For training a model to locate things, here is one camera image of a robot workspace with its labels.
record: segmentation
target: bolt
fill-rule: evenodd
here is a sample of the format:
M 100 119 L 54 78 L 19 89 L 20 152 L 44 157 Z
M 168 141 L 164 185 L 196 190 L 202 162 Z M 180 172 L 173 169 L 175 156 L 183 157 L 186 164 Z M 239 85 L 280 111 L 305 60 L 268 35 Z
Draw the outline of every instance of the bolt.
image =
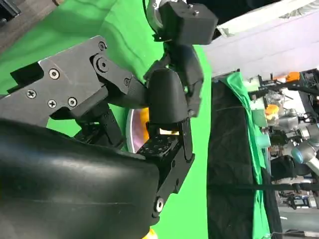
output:
M 193 111 L 193 110 L 189 110 L 189 111 L 188 111 L 188 116 L 189 116 L 189 117 L 194 116 L 194 114 L 195 114 L 195 111 Z
M 71 98 L 69 98 L 69 100 L 68 100 L 68 104 L 69 104 L 70 107 L 76 107 L 76 105 L 77 105 L 78 103 L 77 103 L 76 98 L 71 97 Z
M 156 201 L 155 211 L 160 213 L 163 210 L 164 207 L 164 199 L 161 197 L 158 197 Z
M 101 51 L 104 51 L 106 49 L 106 45 L 105 45 L 105 43 L 103 41 L 99 42 L 99 48 L 100 48 Z
M 60 73 L 58 72 L 57 69 L 51 69 L 49 71 L 49 76 L 53 79 L 53 80 L 57 80 L 60 77 Z
M 6 23 L 6 19 L 5 18 L 0 19 L 0 25 L 4 25 L 5 23 Z
M 50 107 L 50 108 L 55 108 L 56 107 L 56 101 L 55 100 L 49 100 L 48 101 L 48 106 Z
M 97 60 L 96 66 L 97 66 L 98 69 L 99 69 L 101 72 L 103 72 L 103 73 L 105 73 L 105 72 L 108 71 L 107 61 L 106 61 L 106 59 L 103 58 L 103 57 L 101 57 L 101 58 L 99 58 L 99 59 Z
M 26 92 L 26 96 L 29 99 L 34 99 L 36 97 L 36 92 L 34 90 L 27 90 Z
M 124 85 L 128 86 L 128 85 L 129 85 L 129 83 L 130 83 L 130 79 L 125 78 L 125 79 L 124 79 Z

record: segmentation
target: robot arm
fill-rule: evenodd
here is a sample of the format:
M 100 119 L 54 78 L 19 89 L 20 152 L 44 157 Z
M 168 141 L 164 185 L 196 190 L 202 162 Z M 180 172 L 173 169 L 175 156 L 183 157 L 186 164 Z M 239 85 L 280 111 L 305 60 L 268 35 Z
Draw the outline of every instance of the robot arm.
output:
M 300 129 L 300 132 L 305 140 L 296 146 L 291 154 L 295 162 L 306 164 L 319 175 L 319 160 L 316 158 L 319 150 L 319 124 L 311 124 Z
M 100 36 L 12 73 L 17 86 L 0 97 L 0 237 L 140 239 L 159 221 L 195 159 L 190 118 L 203 74 L 192 45 L 208 44 L 217 23 L 196 7 L 160 4 L 165 54 L 147 85 L 107 57 Z M 108 103 L 149 107 L 150 139 L 137 154 L 117 149 Z M 75 119 L 81 131 L 46 129 L 49 118 Z

